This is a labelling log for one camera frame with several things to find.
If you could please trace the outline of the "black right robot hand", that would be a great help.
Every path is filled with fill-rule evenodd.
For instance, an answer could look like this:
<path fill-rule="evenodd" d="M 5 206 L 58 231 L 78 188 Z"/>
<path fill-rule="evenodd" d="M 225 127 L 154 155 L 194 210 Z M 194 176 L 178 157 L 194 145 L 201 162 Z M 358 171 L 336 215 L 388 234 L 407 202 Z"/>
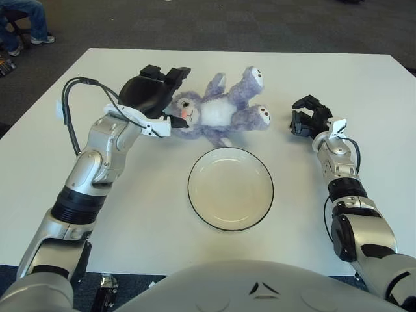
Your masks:
<path fill-rule="evenodd" d="M 329 129 L 328 119 L 333 115 L 312 95 L 305 96 L 292 105 L 291 132 L 295 136 L 314 139 Z"/>

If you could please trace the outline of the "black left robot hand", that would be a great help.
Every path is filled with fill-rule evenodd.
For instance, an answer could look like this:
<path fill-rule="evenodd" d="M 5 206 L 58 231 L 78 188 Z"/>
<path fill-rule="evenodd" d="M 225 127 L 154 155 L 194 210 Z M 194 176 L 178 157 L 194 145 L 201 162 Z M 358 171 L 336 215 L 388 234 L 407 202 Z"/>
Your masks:
<path fill-rule="evenodd" d="M 149 64 L 140 70 L 139 75 L 124 84 L 119 93 L 119 104 L 132 107 L 149 119 L 169 117 L 173 128 L 186 129 L 186 120 L 169 116 L 164 110 L 190 72 L 190 68 L 180 67 L 172 68 L 164 74 L 160 67 Z"/>

